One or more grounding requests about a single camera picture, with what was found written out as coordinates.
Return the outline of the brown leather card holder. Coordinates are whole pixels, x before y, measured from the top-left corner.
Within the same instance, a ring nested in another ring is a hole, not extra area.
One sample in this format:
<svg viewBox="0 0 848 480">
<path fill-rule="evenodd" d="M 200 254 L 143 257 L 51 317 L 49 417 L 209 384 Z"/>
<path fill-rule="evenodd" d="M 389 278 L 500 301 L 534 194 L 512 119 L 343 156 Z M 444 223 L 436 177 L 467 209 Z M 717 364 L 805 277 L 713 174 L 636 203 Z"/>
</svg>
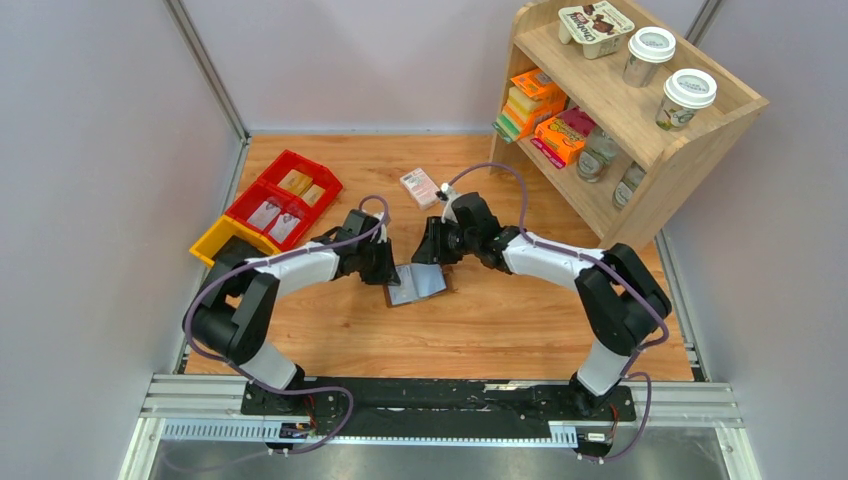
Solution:
<svg viewBox="0 0 848 480">
<path fill-rule="evenodd" d="M 448 268 L 441 265 L 428 265 L 417 263 L 405 265 L 409 265 L 411 267 L 415 287 L 418 292 L 418 299 L 413 303 L 426 301 L 432 297 L 447 294 L 453 291 L 451 272 Z M 389 308 L 413 304 L 409 303 L 400 306 L 392 306 L 389 301 L 389 286 L 391 285 L 387 285 L 384 287 L 386 303 Z"/>
</svg>

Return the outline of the silver VIP card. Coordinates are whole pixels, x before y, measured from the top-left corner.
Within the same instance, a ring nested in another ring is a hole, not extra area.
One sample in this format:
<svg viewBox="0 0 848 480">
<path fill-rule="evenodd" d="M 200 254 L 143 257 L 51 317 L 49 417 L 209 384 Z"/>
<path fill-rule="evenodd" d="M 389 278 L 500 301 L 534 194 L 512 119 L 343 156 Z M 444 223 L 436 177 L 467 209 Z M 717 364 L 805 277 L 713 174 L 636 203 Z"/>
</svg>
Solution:
<svg viewBox="0 0 848 480">
<path fill-rule="evenodd" d="M 279 215 L 268 230 L 268 236 L 276 243 L 282 245 L 291 236 L 299 225 L 300 219 L 291 213 Z"/>
<path fill-rule="evenodd" d="M 418 292 L 415 287 L 411 267 L 409 265 L 398 266 L 397 273 L 400 283 L 388 287 L 390 304 L 392 306 L 400 306 L 413 303 L 418 299 Z"/>
</svg>

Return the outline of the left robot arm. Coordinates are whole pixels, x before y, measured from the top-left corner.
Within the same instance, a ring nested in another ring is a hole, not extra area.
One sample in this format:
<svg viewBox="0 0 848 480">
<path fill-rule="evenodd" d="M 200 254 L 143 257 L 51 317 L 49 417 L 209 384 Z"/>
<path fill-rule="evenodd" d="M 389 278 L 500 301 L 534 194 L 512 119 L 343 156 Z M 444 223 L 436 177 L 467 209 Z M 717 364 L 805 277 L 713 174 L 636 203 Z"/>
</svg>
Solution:
<svg viewBox="0 0 848 480">
<path fill-rule="evenodd" d="M 268 338 L 275 304 L 291 293 L 353 274 L 367 285 L 399 284 L 387 221 L 385 213 L 353 209 L 342 225 L 302 247 L 261 257 L 241 244 L 224 254 L 185 314 L 188 343 L 261 385 L 279 413 L 296 413 L 306 389 L 295 380 L 298 366 Z"/>
</svg>

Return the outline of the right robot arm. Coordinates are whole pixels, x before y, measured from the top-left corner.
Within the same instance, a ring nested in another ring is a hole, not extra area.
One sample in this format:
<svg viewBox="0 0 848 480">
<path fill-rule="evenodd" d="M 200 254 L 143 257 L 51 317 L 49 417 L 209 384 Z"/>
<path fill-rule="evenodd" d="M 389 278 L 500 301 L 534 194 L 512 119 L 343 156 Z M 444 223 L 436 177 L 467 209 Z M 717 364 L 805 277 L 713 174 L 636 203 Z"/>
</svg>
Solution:
<svg viewBox="0 0 848 480">
<path fill-rule="evenodd" d="M 607 250 L 578 248 L 503 225 L 476 192 L 444 187 L 437 197 L 444 210 L 428 217 L 413 262 L 453 265 L 473 255 L 489 269 L 576 292 L 595 338 L 569 381 L 570 403 L 579 416 L 598 417 L 639 348 L 671 312 L 668 296 L 638 254 L 621 243 Z"/>
</svg>

